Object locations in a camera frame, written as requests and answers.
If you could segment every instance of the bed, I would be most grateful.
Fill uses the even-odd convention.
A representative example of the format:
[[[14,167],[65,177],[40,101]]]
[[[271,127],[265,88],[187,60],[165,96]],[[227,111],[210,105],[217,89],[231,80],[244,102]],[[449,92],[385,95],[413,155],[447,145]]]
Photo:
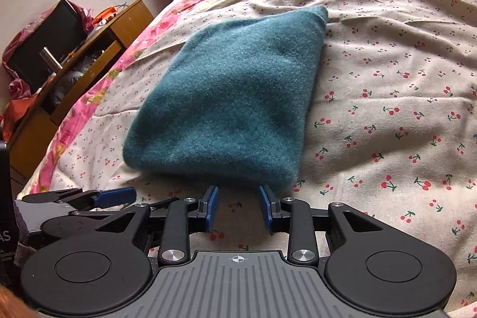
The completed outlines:
[[[279,196],[342,201],[443,250],[458,274],[447,312],[476,317],[477,0],[174,0],[74,105],[20,197],[130,185],[140,202],[200,196],[202,184],[125,165],[135,114],[195,31],[312,4],[329,22],[300,176]],[[223,188],[215,229],[192,248],[284,249],[261,223],[253,188]]]

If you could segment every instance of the wooden table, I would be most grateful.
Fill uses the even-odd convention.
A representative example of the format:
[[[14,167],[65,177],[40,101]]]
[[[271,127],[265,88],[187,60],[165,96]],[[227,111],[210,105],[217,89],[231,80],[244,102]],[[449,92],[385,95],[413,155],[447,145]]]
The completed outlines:
[[[63,69],[43,86],[34,104],[13,133],[9,141],[10,165],[13,169],[25,179],[32,176],[73,104],[108,72],[152,21],[153,16],[143,0],[136,0],[70,55]],[[61,103],[52,108],[47,97],[53,92],[59,80],[86,55],[97,50],[104,52],[75,83]]]

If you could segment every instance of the wooden drawer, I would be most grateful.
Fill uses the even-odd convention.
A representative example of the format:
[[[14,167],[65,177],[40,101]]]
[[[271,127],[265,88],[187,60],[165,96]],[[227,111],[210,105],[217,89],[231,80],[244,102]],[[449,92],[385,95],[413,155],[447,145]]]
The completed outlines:
[[[111,25],[111,30],[121,43],[128,47],[153,21],[151,12],[143,1],[136,3]]]
[[[48,113],[37,107],[10,149],[10,166],[23,177],[30,178],[46,154],[58,126]]]
[[[61,103],[56,107],[51,116],[51,120],[54,124],[59,126],[65,116],[70,111],[75,102],[87,92],[89,85],[94,81],[96,76],[104,69],[105,66],[121,51],[123,47],[118,41],[114,41],[109,47],[101,54],[97,60],[92,64],[85,74],[73,85],[73,88],[63,97]]]

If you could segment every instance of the silver bolt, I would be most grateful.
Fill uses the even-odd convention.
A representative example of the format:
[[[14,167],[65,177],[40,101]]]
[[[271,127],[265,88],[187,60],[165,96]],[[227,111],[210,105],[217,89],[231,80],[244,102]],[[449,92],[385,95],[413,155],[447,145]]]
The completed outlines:
[[[184,258],[185,253],[180,249],[168,249],[167,251],[164,251],[161,256],[164,260],[169,262],[177,262]]]
[[[301,262],[309,262],[315,258],[315,254],[309,249],[297,249],[292,252],[292,258]]]

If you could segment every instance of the teal folded blanket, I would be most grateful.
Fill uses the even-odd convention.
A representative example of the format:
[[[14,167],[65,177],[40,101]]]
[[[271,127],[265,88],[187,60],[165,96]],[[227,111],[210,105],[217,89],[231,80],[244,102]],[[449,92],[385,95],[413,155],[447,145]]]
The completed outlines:
[[[198,31],[139,109],[126,164],[211,184],[289,188],[327,18],[314,6]]]

